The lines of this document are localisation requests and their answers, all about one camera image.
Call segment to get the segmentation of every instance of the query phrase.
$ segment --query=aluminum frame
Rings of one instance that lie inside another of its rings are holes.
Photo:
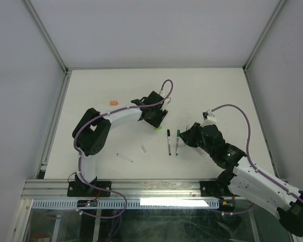
[[[35,177],[38,177],[38,174],[41,170],[46,170],[48,164],[48,158],[51,153],[55,133],[57,130],[58,122],[60,119],[60,115],[62,112],[62,107],[64,104],[67,88],[70,82],[72,71],[68,71],[66,75],[63,76],[62,83],[60,85],[59,93],[54,105],[52,117],[50,119],[49,127],[46,134],[45,144],[42,148],[40,159],[39,159],[39,167],[37,169],[37,173]]]
[[[294,242],[303,242],[303,237],[297,237],[291,234],[291,238],[293,239]]]
[[[61,69],[63,70],[64,74],[67,74],[67,67],[61,57],[61,55],[59,54],[56,46],[54,45],[51,37],[49,36],[45,26],[43,25],[36,9],[34,8],[31,0],[22,0],[22,3],[25,6],[25,9],[27,10],[27,12],[30,14],[31,19],[34,21],[39,33],[41,34],[43,40],[45,41],[48,49],[50,50],[50,52],[52,53],[52,55],[54,56],[54,58],[56,59],[57,63],[59,64],[59,66],[61,67]]]
[[[254,95],[253,88],[252,88],[251,85],[250,85],[250,82],[249,82],[249,79],[248,79],[248,75],[247,75],[247,71],[244,72],[244,75],[245,75],[245,77],[246,77],[246,81],[247,81],[247,85],[248,85],[248,89],[249,89],[249,92],[250,92],[250,96],[251,96],[252,102],[254,103],[254,106],[255,106],[255,111],[256,111],[256,114],[257,114],[258,121],[259,121],[259,125],[260,125],[261,130],[262,130],[262,134],[263,134],[263,136],[264,136],[266,148],[267,148],[269,157],[270,157],[270,159],[271,159],[271,163],[272,163],[272,166],[273,166],[274,173],[275,173],[275,175],[276,175],[278,178],[282,179],[281,176],[280,176],[280,172],[279,172],[278,168],[276,167],[276,165],[275,165],[275,163],[274,163],[273,156],[272,156],[271,150],[270,150],[270,148],[269,148],[269,144],[268,144],[268,141],[267,141],[267,136],[266,136],[266,133],[265,133],[265,130],[264,130],[264,127],[263,127],[263,121],[262,121],[262,119],[261,119],[260,112],[259,112],[259,108],[258,108],[258,103],[257,103],[257,101],[256,101],[256,98],[255,98],[255,95]]]
[[[270,30],[274,26],[274,23],[275,23],[276,19],[278,18],[278,16],[280,15],[280,13],[282,12],[282,10],[284,9],[285,4],[287,2],[288,2],[288,0],[280,0],[278,2],[278,4],[276,5],[276,7],[275,7],[272,15],[270,16],[270,18],[269,18],[266,26],[264,27],[263,31],[261,32],[261,34],[259,36],[259,39],[257,40],[257,42],[256,42],[253,50],[251,51],[248,60],[246,61],[245,65],[244,65],[244,71],[245,72],[247,72],[249,66],[253,62],[254,58],[257,56],[258,51],[260,50],[260,48],[262,47],[263,43],[267,39],[267,36],[268,36]]]
[[[248,214],[249,214],[251,229],[252,229],[253,234],[254,234],[254,240],[255,240],[255,242],[260,242],[254,212],[252,210],[250,210],[248,212]]]
[[[7,241],[21,242],[27,229],[33,199],[21,199]]]
[[[217,199],[201,197],[199,179],[111,179],[111,189],[122,193],[128,199],[144,197],[175,197],[185,199]],[[26,181],[22,199],[74,199],[67,197],[67,179],[30,179]],[[109,199],[122,199],[111,193]]]

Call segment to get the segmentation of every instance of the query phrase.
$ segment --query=purple cable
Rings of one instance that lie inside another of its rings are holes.
[[[245,114],[245,112],[238,106],[233,105],[233,104],[224,104],[221,106],[218,106],[214,109],[212,109],[211,111],[214,112],[222,107],[234,107],[236,109],[238,109],[242,115],[244,116],[244,118],[246,119],[247,122],[247,126],[248,126],[248,138],[247,138],[247,144],[246,144],[246,153],[247,153],[247,159],[249,161],[249,164],[253,167],[253,169],[257,170],[259,174],[261,174],[262,176],[264,176],[265,178],[267,178],[268,180],[270,180],[272,183],[274,183],[275,185],[277,185],[278,187],[280,187],[281,189],[283,189],[284,191],[286,191],[287,193],[290,193],[294,198],[296,198],[297,200],[299,200],[302,204],[303,204],[303,199],[301,199],[299,196],[297,196],[296,194],[290,192],[285,186],[283,186],[282,184],[280,184],[279,182],[275,181],[274,179],[270,178],[268,175],[266,175],[265,173],[263,173],[261,170],[259,170],[256,165],[253,163],[253,161],[251,160],[250,154],[249,154],[249,144],[250,144],[250,122],[249,119],[247,117],[247,115]]]
[[[248,211],[250,211],[251,209],[253,209],[254,207],[256,206],[255,203],[253,203],[249,208],[243,210],[243,211],[240,211],[240,212],[233,212],[233,213],[230,213],[230,212],[223,212],[223,214],[228,214],[228,215],[237,215],[237,214],[243,214],[243,213],[246,213]],[[219,211],[219,210],[212,210],[213,212],[217,212],[217,213],[221,213],[222,214],[222,211]]]
[[[118,228],[116,229],[116,231],[115,231],[114,233],[112,233],[113,230],[115,229],[117,223],[119,223],[119,224],[118,224]],[[111,227],[111,230],[110,230],[110,232],[109,232],[109,235],[108,235],[108,238],[107,238],[106,242],[109,242],[109,241],[113,238],[113,236],[115,236],[115,235],[118,233],[118,230],[119,230],[120,227],[121,227],[121,223],[122,223],[122,216],[119,216],[119,217],[117,218],[117,221],[116,221],[115,223],[114,223],[114,221],[112,221],[112,227]]]
[[[95,216],[95,215],[86,213],[86,212],[84,212],[83,210],[80,210],[80,209],[79,209],[79,210],[81,211],[81,213],[83,213],[83,214],[85,214],[85,215],[88,215],[88,216],[91,216],[91,217],[94,217],[94,218],[106,218],[106,219],[108,219],[108,218],[116,218],[116,217],[120,216],[121,214],[123,214],[123,212],[124,212],[124,211],[126,210],[126,208],[127,208],[128,202],[127,202],[126,197],[125,197],[123,194],[121,194],[121,193],[119,193],[119,192],[116,192],[116,191],[112,191],[112,190],[107,190],[107,189],[103,189],[103,188],[98,188],[98,187],[96,187],[96,186],[90,184],[90,183],[84,178],[84,176],[83,176],[83,174],[82,174],[82,171],[81,171],[82,151],[76,146],[76,141],[77,141],[77,139],[78,139],[80,133],[81,133],[87,126],[89,126],[91,123],[93,123],[94,121],[96,121],[97,119],[99,119],[99,118],[101,118],[101,117],[104,117],[104,116],[107,116],[107,115],[110,115],[110,114],[114,114],[114,113],[117,113],[117,112],[120,112],[120,111],[123,111],[123,110],[126,110],[126,109],[154,107],[154,106],[157,106],[157,105],[163,103],[163,102],[171,95],[171,93],[172,93],[172,91],[173,91],[173,87],[174,87],[173,81],[170,80],[170,79],[167,79],[166,81],[163,82],[162,87],[161,87],[161,90],[163,90],[164,85],[165,85],[167,82],[170,82],[170,83],[171,83],[171,89],[170,89],[169,93],[167,94],[167,96],[166,96],[163,100],[161,100],[161,101],[159,101],[159,102],[157,102],[157,103],[149,104],[149,105],[122,107],[122,108],[119,108],[119,109],[110,111],[109,113],[106,112],[106,113],[100,114],[99,116],[97,116],[97,117],[91,119],[91,120],[88,121],[86,124],[84,124],[84,125],[79,129],[79,131],[76,133],[76,135],[75,135],[75,137],[74,137],[73,147],[74,147],[74,149],[75,149],[76,151],[79,152],[78,170],[79,170],[79,175],[80,175],[82,181],[84,181],[85,184],[87,184],[88,186],[90,186],[90,187],[92,187],[92,188],[94,188],[94,189],[96,189],[96,190],[100,190],[100,191],[103,191],[103,192],[110,192],[110,193],[117,194],[117,195],[121,196],[121,197],[125,200],[125,207],[123,208],[123,210],[120,211],[117,215],[114,215],[114,216],[110,216],[110,217],[106,217],[106,216]]]

